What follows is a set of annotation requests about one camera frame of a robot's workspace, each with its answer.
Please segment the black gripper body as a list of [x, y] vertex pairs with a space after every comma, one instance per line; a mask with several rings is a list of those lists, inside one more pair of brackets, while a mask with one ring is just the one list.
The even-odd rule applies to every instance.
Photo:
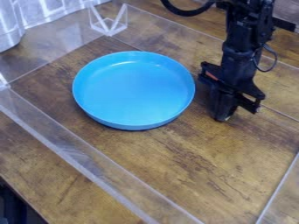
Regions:
[[261, 59], [261, 52], [237, 52], [228, 45], [224, 46], [221, 65], [204, 61], [201, 63], [200, 81], [220, 88], [226, 95], [236, 95], [238, 106], [256, 114], [266, 94], [258, 88], [254, 77], [257, 74], [256, 60]]

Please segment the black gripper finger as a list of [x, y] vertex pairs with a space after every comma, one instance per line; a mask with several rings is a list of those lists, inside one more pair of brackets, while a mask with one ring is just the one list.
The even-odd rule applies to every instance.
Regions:
[[226, 105], [226, 97], [228, 95], [221, 92], [220, 88], [213, 86], [210, 90], [210, 113], [218, 122], [225, 122], [230, 113], [230, 108]]
[[237, 96], [234, 94], [228, 94], [226, 95], [226, 115], [225, 115], [226, 121], [233, 117], [238, 107], [240, 107], [240, 102], [238, 102]]

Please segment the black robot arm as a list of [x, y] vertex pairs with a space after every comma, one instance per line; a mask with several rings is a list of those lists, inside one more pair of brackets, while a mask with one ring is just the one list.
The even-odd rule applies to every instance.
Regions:
[[256, 114], [266, 94], [258, 88], [254, 77], [262, 52], [276, 30], [273, 11], [276, 0], [228, 0], [228, 39], [222, 45], [221, 65], [202, 62], [200, 81], [210, 86], [210, 114], [220, 121], [228, 121], [238, 107]]

